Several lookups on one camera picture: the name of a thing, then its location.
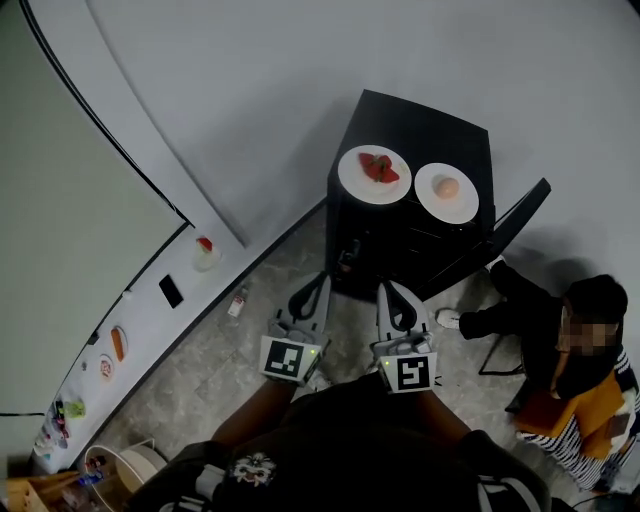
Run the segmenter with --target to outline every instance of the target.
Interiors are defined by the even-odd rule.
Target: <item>tiled floor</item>
[[[113,418],[98,443],[124,448],[148,437],[158,450],[175,456],[185,445],[211,437],[229,414],[263,382],[257,372],[258,341],[266,331],[279,292],[291,280],[324,268],[325,211],[320,210],[269,255],[242,283],[249,290],[238,319],[227,315],[224,299],[147,379]],[[516,441],[503,409],[523,377],[480,377],[478,369],[491,347],[491,337],[465,341],[442,329],[433,313],[444,306],[474,310],[499,300],[488,277],[479,273],[428,300],[431,330],[438,352],[443,386],[436,394],[471,428],[483,429],[534,468],[552,495],[574,503],[575,484],[537,447]],[[364,374],[376,340],[375,306],[333,294],[327,331],[333,340],[322,363],[336,382]],[[517,340],[507,339],[492,362],[496,369],[519,362]]]

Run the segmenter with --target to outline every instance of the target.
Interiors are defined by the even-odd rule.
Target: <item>red fruit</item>
[[[359,153],[358,160],[365,174],[375,182],[393,183],[400,179],[398,173],[391,168],[391,159],[387,155]]]
[[[400,176],[396,171],[394,171],[391,167],[387,167],[384,171],[382,171],[382,175],[380,177],[381,183],[393,183],[394,181],[398,181]]]
[[[369,167],[374,160],[374,156],[369,153],[358,153],[358,160],[360,160],[360,165],[363,169]]]
[[[387,155],[378,155],[378,156],[376,156],[376,159],[385,168],[386,167],[391,168],[391,158],[389,158]]]
[[[213,244],[211,243],[211,240],[209,240],[208,238],[205,238],[205,237],[198,238],[196,242],[198,242],[205,251],[207,252],[213,251]]]

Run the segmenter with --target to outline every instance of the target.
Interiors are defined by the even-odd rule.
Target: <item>white shelf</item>
[[[122,299],[98,329],[100,339],[87,345],[65,379],[60,397],[78,397],[86,416],[68,420],[68,448],[56,447],[49,460],[36,457],[47,472],[69,467],[129,391],[197,316],[251,263],[247,251],[223,254],[218,265],[200,273],[193,268],[196,231],[185,229],[149,266],[131,288],[131,298]],[[184,300],[171,309],[158,283],[171,275]],[[110,332],[120,326],[127,337],[128,352],[118,363]],[[99,357],[107,354],[115,363],[110,382],[98,371]],[[86,362],[87,370],[82,371]]]

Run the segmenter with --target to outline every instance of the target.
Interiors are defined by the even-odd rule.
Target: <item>orange cloth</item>
[[[615,372],[586,393],[571,400],[556,400],[546,391],[535,391],[513,422],[519,430],[558,437],[575,415],[582,438],[582,453],[604,459],[611,450],[609,420],[624,405]]]

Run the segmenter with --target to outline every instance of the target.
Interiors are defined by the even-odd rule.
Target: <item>smartphone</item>
[[[173,309],[176,309],[178,304],[180,304],[183,299],[182,295],[176,288],[173,279],[171,279],[171,276],[165,276],[162,278],[162,281],[160,281],[160,289],[162,290],[162,293],[164,293],[166,299],[169,301],[169,305]]]

